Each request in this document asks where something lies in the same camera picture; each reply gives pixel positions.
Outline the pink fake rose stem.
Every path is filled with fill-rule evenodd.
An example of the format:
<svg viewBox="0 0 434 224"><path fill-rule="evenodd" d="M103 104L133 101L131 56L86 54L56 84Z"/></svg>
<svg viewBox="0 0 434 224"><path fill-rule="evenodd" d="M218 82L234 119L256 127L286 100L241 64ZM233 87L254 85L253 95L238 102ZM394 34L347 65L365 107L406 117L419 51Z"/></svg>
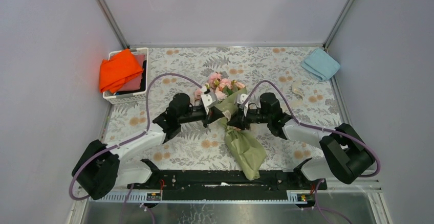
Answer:
<svg viewBox="0 0 434 224"><path fill-rule="evenodd" d="M221 79L222 79L222 76L220 73L218 73L218 72L212 73L208 77L208 84L209 84L210 88L216 89L220 85Z"/></svg>

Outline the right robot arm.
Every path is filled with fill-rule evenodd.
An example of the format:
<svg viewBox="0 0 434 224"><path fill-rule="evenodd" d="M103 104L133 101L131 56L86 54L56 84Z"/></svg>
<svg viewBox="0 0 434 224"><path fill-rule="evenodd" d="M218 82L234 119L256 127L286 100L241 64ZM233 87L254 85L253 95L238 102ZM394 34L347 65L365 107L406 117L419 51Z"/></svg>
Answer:
<svg viewBox="0 0 434 224"><path fill-rule="evenodd" d="M246 130L251 124L266 124L276 137L305 142L322 150L322 158L304 160L294 169L293 181L298 188L306 189L315 180L328 177L351 184L375 164L374 155L352 126L342 123L326 128L297 122L292 115L283 112L273 93L262 94L258 108L249 108L247 97L246 94L237 96L237 110L228 122L230 126Z"/></svg>

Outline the orange cloth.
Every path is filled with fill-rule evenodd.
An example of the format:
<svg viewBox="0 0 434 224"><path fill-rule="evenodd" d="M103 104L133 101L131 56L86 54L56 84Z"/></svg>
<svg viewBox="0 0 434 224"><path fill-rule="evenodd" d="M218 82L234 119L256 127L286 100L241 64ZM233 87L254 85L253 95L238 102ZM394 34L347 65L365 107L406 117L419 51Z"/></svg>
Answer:
<svg viewBox="0 0 434 224"><path fill-rule="evenodd" d="M99 71L101 93L116 93L126 83L142 75L144 69L129 49L124 49L109 60L104 59Z"/></svg>

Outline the peach fake rose stem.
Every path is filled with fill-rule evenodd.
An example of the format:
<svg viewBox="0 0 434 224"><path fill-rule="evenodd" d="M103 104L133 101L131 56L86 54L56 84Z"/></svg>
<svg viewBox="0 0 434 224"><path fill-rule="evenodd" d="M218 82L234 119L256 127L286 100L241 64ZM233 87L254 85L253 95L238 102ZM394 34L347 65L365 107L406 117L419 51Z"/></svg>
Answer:
<svg viewBox="0 0 434 224"><path fill-rule="evenodd" d="M204 94L204 92L203 92L204 88L207 88L208 90L210 90L211 93L214 93L216 95L218 101L223 101L224 99L227 98L227 94L225 94L224 92L222 92L218 88L213 88L209 83L205 83L202 87L199 87L194 92L195 100L201 99L201 95Z"/></svg>

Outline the brown kraft wrapping paper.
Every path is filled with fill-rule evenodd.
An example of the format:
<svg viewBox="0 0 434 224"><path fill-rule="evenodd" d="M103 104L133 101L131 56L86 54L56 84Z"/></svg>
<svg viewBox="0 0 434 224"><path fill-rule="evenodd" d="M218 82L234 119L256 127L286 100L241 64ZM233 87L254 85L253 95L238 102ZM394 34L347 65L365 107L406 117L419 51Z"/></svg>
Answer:
<svg viewBox="0 0 434 224"><path fill-rule="evenodd" d="M225 131L224 142L245 177L252 181L260 178L259 169L267 157L266 151L250 131L239 130L227 124L228 118L235 117L237 96L246 93L247 89L244 87L228 96L216 107L223 113L223 117L218 119L218 123Z"/></svg>

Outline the light blue cloth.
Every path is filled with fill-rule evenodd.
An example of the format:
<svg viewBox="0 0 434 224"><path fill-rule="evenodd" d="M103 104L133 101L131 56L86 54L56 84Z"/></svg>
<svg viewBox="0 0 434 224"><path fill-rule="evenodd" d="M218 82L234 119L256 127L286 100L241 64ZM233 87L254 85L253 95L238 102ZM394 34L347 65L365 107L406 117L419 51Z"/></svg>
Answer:
<svg viewBox="0 0 434 224"><path fill-rule="evenodd" d="M327 81L339 71L340 64L323 49L317 48L303 60L301 67L319 81Z"/></svg>

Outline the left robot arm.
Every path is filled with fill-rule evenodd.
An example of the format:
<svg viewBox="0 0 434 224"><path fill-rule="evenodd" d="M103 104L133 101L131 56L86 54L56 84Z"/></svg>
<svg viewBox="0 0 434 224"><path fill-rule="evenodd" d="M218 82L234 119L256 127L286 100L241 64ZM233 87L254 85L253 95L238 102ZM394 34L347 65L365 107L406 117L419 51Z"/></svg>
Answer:
<svg viewBox="0 0 434 224"><path fill-rule="evenodd" d="M187 94L178 93L144 132L110 145L100 140L90 142L72 171L70 188L78 183L93 200L103 198L114 188L134 183L154 188L159 181L158 174L142 163L132 162L132 158L173 139L183 123L201 121L207 127L220 119L223 114L216 107L218 102L216 95L208 92L202 94L201 103L194 106Z"/></svg>

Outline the white plastic basket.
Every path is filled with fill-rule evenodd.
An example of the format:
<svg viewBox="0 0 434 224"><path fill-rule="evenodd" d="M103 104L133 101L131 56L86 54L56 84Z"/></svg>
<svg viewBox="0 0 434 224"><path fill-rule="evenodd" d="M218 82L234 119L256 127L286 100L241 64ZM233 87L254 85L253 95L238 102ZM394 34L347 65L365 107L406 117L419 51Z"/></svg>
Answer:
<svg viewBox="0 0 434 224"><path fill-rule="evenodd" d="M108 101L111 104L120 104L125 102L133 102L140 101L145 98L146 88L148 83L148 63L149 60L149 48L141 47L141 48L131 48L130 52L138 58L138 60L142 60L142 67L144 69L140 78L140 86L138 89L133 91L118 91L116 93L111 93L110 91L106 91L102 93L103 99Z"/></svg>

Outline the fake rose stem with bud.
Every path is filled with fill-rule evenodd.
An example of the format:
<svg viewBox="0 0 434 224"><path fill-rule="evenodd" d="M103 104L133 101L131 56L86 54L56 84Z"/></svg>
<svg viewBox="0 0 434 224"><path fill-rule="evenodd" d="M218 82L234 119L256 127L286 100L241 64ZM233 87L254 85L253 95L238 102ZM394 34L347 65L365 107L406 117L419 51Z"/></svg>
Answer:
<svg viewBox="0 0 434 224"><path fill-rule="evenodd" d="M230 88L232 91L234 90L240 90L245 88L246 86L241 83L240 81L237 81L235 79L231 80L228 78L222 79L221 84L224 84L226 87Z"/></svg>

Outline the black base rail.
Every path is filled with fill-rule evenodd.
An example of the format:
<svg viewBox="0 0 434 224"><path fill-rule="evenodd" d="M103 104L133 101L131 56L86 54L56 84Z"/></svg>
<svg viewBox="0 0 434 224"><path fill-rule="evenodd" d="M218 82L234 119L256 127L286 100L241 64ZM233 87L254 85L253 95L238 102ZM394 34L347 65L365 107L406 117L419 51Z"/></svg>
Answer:
<svg viewBox="0 0 434 224"><path fill-rule="evenodd" d="M313 198L316 189L326 190L326 183L305 179L301 171L260 171L260 177L248 180L240 170L162 170L150 160L143 163L151 170L144 183L134 183L135 190L149 190L163 201L300 201Z"/></svg>

